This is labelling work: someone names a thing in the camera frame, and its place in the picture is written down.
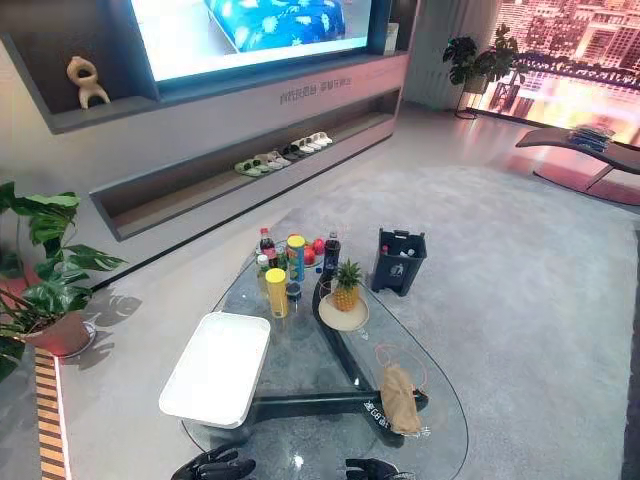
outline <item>television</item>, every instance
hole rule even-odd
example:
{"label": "television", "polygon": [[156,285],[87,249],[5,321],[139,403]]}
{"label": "television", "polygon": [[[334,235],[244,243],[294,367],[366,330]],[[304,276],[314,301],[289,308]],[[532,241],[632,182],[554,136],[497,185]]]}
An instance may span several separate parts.
{"label": "television", "polygon": [[131,0],[156,82],[367,47],[372,0]]}

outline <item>trash bin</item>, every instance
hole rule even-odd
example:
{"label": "trash bin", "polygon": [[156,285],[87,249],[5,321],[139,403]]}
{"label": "trash bin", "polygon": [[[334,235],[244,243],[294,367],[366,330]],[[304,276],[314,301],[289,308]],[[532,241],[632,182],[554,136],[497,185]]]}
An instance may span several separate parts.
{"label": "trash bin", "polygon": [[385,232],[381,228],[371,290],[378,292],[382,288],[389,288],[404,297],[409,292],[425,258],[427,246],[424,232],[411,235],[403,230]]}

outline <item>wooden strip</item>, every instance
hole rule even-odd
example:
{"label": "wooden strip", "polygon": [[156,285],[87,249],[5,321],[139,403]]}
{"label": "wooden strip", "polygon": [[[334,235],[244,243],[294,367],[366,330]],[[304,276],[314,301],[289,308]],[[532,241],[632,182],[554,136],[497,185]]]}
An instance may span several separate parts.
{"label": "wooden strip", "polygon": [[58,391],[55,388],[52,389],[49,385],[42,385],[37,382],[36,394],[58,398]]}
{"label": "wooden strip", "polygon": [[58,380],[53,357],[36,349],[36,408],[40,439],[40,468],[43,480],[65,480],[62,429],[58,413]]}
{"label": "wooden strip", "polygon": [[38,420],[38,428],[40,429],[41,432],[49,432],[57,436],[61,435],[60,425],[57,425],[57,424],[41,422]]}
{"label": "wooden strip", "polygon": [[60,424],[60,416],[57,413],[45,412],[42,410],[38,412],[38,418]]}
{"label": "wooden strip", "polygon": [[64,455],[62,455],[62,452],[58,452],[49,447],[40,447],[40,456],[46,457],[48,460],[55,460],[56,462],[64,463]]}
{"label": "wooden strip", "polygon": [[56,372],[53,369],[45,369],[42,367],[36,367],[36,375],[38,375],[38,379],[46,378],[48,380],[56,381]]}
{"label": "wooden strip", "polygon": [[58,475],[62,478],[64,478],[66,475],[64,467],[59,467],[57,465],[42,462],[40,463],[40,466],[42,467],[42,473],[53,473],[54,475]]}
{"label": "wooden strip", "polygon": [[46,398],[36,397],[36,403],[41,407],[49,407],[58,410],[57,400],[47,400]]}
{"label": "wooden strip", "polygon": [[55,432],[48,432],[46,430],[40,430],[38,429],[38,433],[40,435],[45,436],[46,438],[53,438],[54,440],[60,440],[60,434],[59,433],[55,433]]}
{"label": "wooden strip", "polygon": [[58,447],[60,449],[62,448],[62,440],[60,440],[60,437],[53,438],[48,435],[43,435],[42,433],[40,433],[38,435],[38,438],[40,439],[40,445],[42,444],[53,445],[54,447]]}
{"label": "wooden strip", "polygon": [[38,415],[38,421],[39,422],[43,422],[43,423],[48,423],[50,425],[55,425],[58,428],[60,427],[60,418],[59,417],[58,418],[46,418],[46,417],[43,417],[42,415]]}
{"label": "wooden strip", "polygon": [[64,468],[64,462],[58,459],[49,458],[47,456],[42,456],[42,455],[40,456],[40,458],[44,463],[48,463],[49,465],[55,465],[56,467]]}
{"label": "wooden strip", "polygon": [[48,375],[55,375],[56,369],[53,363],[36,362],[36,372],[46,373]]}
{"label": "wooden strip", "polygon": [[58,413],[58,410],[51,407],[45,407],[44,405],[38,405],[38,411],[46,411],[49,413]]}
{"label": "wooden strip", "polygon": [[57,388],[57,382],[55,381],[55,379],[51,380],[50,378],[46,378],[46,377],[42,377],[42,375],[37,375],[36,376],[36,384],[37,385],[43,385],[43,386],[48,386],[50,388],[53,388],[54,390]]}
{"label": "wooden strip", "polygon": [[40,353],[40,352],[44,352],[44,350],[36,349],[36,358],[38,359],[38,361],[49,364],[49,365],[53,365],[53,357],[46,352],[45,353]]}
{"label": "wooden strip", "polygon": [[65,480],[65,477],[61,477],[59,475],[54,475],[53,473],[42,473],[42,480]]}
{"label": "wooden strip", "polygon": [[42,443],[42,441],[40,442],[40,448],[41,448],[41,449],[44,449],[44,450],[47,450],[47,451],[49,451],[49,452],[55,452],[55,453],[58,453],[58,454],[60,454],[60,455],[62,455],[62,454],[64,453],[64,452],[62,451],[62,448],[60,448],[60,447],[56,447],[56,446],[54,446],[54,445],[49,445],[48,443]]}
{"label": "wooden strip", "polygon": [[44,394],[44,393],[37,393],[37,394],[36,394],[36,396],[37,396],[38,398],[44,398],[45,400],[52,400],[52,401],[54,401],[54,402],[57,402],[57,401],[58,401],[58,398],[57,398],[57,397],[55,397],[55,396],[53,396],[53,395],[46,395],[46,394]]}

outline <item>slipper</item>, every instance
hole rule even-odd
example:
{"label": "slipper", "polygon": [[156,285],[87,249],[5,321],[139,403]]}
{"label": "slipper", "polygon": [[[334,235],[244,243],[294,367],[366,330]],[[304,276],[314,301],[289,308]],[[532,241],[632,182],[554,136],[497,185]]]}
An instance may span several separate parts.
{"label": "slipper", "polygon": [[259,153],[254,158],[260,160],[260,163],[262,163],[263,165],[266,165],[271,170],[280,170],[281,168],[284,167],[284,165],[282,165],[281,163],[274,161],[273,157],[268,153]]}
{"label": "slipper", "polygon": [[324,145],[322,145],[320,143],[317,143],[317,142],[314,142],[313,138],[311,138],[311,137],[305,138],[305,145],[307,147],[313,148],[316,152],[318,152],[318,151],[320,151],[320,150],[322,150],[324,148]]}
{"label": "slipper", "polygon": [[282,156],[287,160],[296,161],[306,157],[306,153],[300,151],[300,147],[291,144],[282,149]]}
{"label": "slipper", "polygon": [[295,142],[291,142],[291,145],[295,145],[296,147],[298,147],[300,150],[302,150],[304,153],[307,154],[312,154],[315,153],[316,149],[313,147],[307,147],[306,145],[307,141],[305,138],[301,138],[300,140],[296,140]]}
{"label": "slipper", "polygon": [[259,177],[262,175],[262,172],[257,168],[253,168],[253,163],[249,161],[236,163],[233,168],[236,172],[250,177]]}
{"label": "slipper", "polygon": [[271,155],[272,160],[274,162],[279,163],[283,167],[288,167],[289,165],[291,165],[291,162],[289,160],[287,160],[286,158],[282,158],[282,155],[280,155],[280,152],[278,152],[277,150],[269,152],[269,153],[267,153],[267,155]]}
{"label": "slipper", "polygon": [[325,145],[331,145],[331,144],[333,143],[333,140],[331,140],[331,139],[327,136],[327,134],[326,134],[326,133],[324,133],[324,132],[318,132],[318,133],[316,133],[316,134],[314,135],[314,137],[315,137],[316,135],[318,136],[317,141],[316,141],[316,140],[314,140],[316,143],[321,142],[321,143],[324,143]]}
{"label": "slipper", "polygon": [[314,133],[313,135],[311,135],[311,139],[313,140],[313,143],[315,143],[316,145],[320,145],[321,147],[326,147],[327,145],[331,145],[333,143],[333,140],[327,137],[326,133],[324,134],[324,137],[320,133]]}
{"label": "slipper", "polygon": [[251,162],[253,164],[253,168],[255,168],[256,170],[260,170],[262,173],[269,173],[271,171],[268,165],[265,165],[257,158],[252,158],[247,161]]}

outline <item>black glove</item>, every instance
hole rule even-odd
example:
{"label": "black glove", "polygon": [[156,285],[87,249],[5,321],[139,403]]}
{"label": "black glove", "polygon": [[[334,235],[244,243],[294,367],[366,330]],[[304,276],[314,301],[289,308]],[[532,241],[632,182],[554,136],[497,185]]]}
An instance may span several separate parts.
{"label": "black glove", "polygon": [[413,473],[399,472],[394,465],[376,460],[375,458],[368,460],[348,458],[345,463],[347,464],[347,468],[354,467],[359,469],[347,470],[348,480],[415,479]]}
{"label": "black glove", "polygon": [[245,478],[256,468],[253,460],[234,461],[238,452],[233,450],[235,445],[223,445],[206,453],[198,455],[189,463],[173,474],[171,480],[238,480]]}

